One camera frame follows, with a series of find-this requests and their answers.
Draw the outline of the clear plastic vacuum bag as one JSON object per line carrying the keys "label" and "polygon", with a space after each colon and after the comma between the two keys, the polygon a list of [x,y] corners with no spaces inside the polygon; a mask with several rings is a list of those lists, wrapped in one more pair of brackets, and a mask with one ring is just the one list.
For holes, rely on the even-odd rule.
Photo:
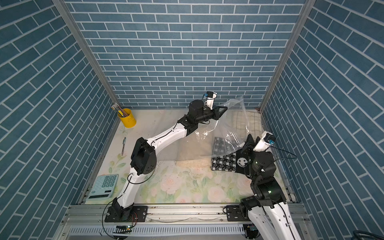
{"label": "clear plastic vacuum bag", "polygon": [[232,127],[232,112],[246,111],[244,98],[229,99],[222,106],[228,107],[228,110],[219,120],[199,124],[195,132],[163,149],[158,155],[158,161],[173,162],[176,166],[187,168],[185,167],[187,160],[212,160],[215,137],[223,138],[226,141],[229,150],[226,150],[224,155],[242,148],[246,140],[242,139]]}

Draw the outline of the beige fluffy scarf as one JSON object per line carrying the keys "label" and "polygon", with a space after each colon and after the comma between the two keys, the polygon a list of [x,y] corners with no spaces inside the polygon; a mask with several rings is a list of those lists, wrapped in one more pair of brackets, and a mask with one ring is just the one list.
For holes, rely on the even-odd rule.
{"label": "beige fluffy scarf", "polygon": [[210,159],[187,160],[185,167],[187,168],[210,168],[212,166]]}

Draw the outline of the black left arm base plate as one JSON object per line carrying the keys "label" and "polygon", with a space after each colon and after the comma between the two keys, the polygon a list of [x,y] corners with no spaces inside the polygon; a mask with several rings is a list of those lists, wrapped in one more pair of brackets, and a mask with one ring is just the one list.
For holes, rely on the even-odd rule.
{"label": "black left arm base plate", "polygon": [[146,220],[148,206],[132,205],[128,208],[118,210],[117,207],[108,207],[105,216],[107,223],[143,223]]}

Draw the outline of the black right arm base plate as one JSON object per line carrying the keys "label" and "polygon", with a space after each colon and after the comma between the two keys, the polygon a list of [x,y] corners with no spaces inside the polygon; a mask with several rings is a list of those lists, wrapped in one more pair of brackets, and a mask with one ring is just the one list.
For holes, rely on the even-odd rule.
{"label": "black right arm base plate", "polygon": [[239,205],[227,205],[223,208],[228,222],[250,222],[249,218],[243,216]]}

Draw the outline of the black white knitted scarf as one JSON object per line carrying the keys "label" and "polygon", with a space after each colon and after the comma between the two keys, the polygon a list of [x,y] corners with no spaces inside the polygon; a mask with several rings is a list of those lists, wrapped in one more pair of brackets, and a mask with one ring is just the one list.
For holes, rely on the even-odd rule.
{"label": "black white knitted scarf", "polygon": [[245,175],[245,169],[251,163],[251,158],[242,150],[224,155],[229,147],[223,138],[215,137],[213,144],[213,154],[211,160],[212,171],[224,171]]}

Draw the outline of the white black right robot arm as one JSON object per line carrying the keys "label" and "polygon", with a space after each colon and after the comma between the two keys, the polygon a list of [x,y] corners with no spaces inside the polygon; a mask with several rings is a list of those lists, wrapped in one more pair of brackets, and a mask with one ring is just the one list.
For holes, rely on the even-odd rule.
{"label": "white black right robot arm", "polygon": [[236,153],[240,173],[251,180],[253,195],[241,200],[240,209],[264,240],[300,240],[301,236],[274,174],[277,169],[271,148],[276,137],[265,131],[261,138],[249,134]]}

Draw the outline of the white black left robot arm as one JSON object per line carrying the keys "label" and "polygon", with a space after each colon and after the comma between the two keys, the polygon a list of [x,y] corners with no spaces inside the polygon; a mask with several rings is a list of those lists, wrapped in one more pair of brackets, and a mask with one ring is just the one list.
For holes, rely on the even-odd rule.
{"label": "white black left robot arm", "polygon": [[134,205],[140,185],[145,176],[157,166],[157,154],[170,144],[185,138],[198,129],[199,124],[210,120],[219,120],[228,107],[214,105],[214,99],[194,100],[189,111],[168,130],[148,139],[139,138],[131,155],[131,169],[120,195],[112,200],[109,211],[119,218],[127,215]]}

